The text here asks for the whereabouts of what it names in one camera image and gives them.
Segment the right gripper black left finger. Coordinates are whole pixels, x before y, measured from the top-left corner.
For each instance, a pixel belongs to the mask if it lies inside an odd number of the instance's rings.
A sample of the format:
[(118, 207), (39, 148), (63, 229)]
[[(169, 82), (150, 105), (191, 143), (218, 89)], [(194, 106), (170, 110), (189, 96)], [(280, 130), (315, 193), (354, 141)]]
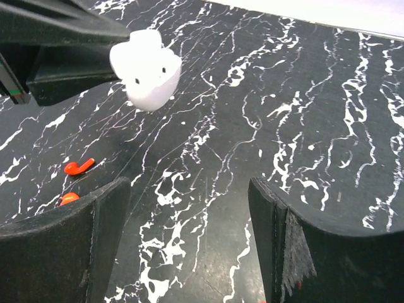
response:
[(1, 302), (103, 302), (131, 182), (1, 227)]

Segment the white earbud charging case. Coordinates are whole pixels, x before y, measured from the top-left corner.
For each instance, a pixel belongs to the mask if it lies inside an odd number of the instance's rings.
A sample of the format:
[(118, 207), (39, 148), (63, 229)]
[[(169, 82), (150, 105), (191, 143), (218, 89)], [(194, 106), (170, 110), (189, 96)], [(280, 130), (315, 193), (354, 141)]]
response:
[(110, 65), (122, 80), (131, 103), (151, 112), (163, 107), (181, 77), (182, 59), (164, 47), (158, 30), (130, 33), (129, 41), (112, 46)]

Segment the red eartip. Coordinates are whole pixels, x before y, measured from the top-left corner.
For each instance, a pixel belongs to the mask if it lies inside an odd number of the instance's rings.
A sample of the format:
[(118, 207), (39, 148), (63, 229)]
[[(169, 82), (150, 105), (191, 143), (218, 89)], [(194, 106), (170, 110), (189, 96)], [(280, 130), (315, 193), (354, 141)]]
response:
[(69, 204), (71, 202), (76, 201), (79, 198), (80, 198), (80, 196), (74, 192), (66, 193), (64, 196), (61, 197), (59, 206)]
[(94, 158), (88, 159), (82, 165), (78, 165), (76, 162), (70, 162), (65, 166), (64, 173), (67, 175), (80, 175), (86, 172), (94, 164), (95, 164)]

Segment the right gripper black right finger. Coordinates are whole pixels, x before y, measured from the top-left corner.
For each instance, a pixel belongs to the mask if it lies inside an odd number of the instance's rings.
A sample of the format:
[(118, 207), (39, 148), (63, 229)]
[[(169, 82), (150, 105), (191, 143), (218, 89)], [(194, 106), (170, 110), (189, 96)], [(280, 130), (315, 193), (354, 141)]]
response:
[(267, 302), (402, 302), (403, 230), (354, 226), (276, 192), (248, 188)]

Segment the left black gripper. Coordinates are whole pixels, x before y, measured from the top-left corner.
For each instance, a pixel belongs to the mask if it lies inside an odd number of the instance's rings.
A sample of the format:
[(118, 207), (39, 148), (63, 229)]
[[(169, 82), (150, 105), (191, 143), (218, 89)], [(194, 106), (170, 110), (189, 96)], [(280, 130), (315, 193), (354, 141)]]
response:
[(108, 44), (129, 35), (79, 1), (1, 1), (1, 93), (46, 107), (115, 81)]

